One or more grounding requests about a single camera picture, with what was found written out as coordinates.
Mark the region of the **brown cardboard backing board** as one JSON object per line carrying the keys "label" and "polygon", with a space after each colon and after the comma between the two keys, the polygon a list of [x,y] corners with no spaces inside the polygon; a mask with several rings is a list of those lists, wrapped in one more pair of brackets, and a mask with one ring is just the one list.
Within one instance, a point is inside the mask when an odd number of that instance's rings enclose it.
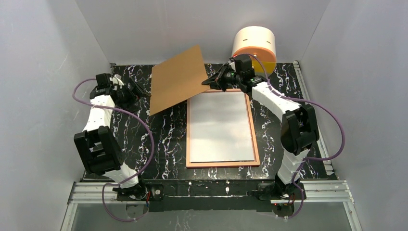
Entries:
{"label": "brown cardboard backing board", "polygon": [[199,45],[155,65],[151,73],[150,115],[210,89]]}

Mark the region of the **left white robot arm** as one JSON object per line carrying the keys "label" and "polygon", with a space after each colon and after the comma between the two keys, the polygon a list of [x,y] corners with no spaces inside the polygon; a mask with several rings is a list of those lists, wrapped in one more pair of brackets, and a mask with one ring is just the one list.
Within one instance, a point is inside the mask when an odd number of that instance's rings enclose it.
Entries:
{"label": "left white robot arm", "polygon": [[111,119],[113,111],[130,116],[134,103],[141,97],[149,97],[150,93],[133,80],[125,84],[118,74],[98,74],[95,81],[97,85],[89,94],[89,118],[83,130],[74,135],[84,168],[88,173],[113,180],[118,184],[117,192],[143,190],[142,179],[124,161],[122,149],[111,130]]}

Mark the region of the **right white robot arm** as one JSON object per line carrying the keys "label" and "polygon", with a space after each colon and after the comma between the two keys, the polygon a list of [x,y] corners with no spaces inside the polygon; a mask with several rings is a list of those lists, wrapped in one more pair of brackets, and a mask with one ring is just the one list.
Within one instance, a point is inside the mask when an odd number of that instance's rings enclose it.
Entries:
{"label": "right white robot arm", "polygon": [[231,57],[202,84],[221,91],[237,87],[279,118],[284,154],[272,188],[280,195],[290,195],[299,189],[298,172],[310,149],[319,140],[315,109],[309,104],[301,105],[289,99],[274,89],[266,76],[256,74],[252,65],[254,58],[251,54]]}

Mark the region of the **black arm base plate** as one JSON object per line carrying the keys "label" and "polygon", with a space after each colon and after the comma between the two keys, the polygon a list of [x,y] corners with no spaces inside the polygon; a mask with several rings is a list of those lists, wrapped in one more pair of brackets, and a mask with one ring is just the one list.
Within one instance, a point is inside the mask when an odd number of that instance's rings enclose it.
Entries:
{"label": "black arm base plate", "polygon": [[151,212],[254,210],[289,216],[306,199],[302,183],[274,180],[146,180],[130,189],[114,188],[121,202],[143,202]]}

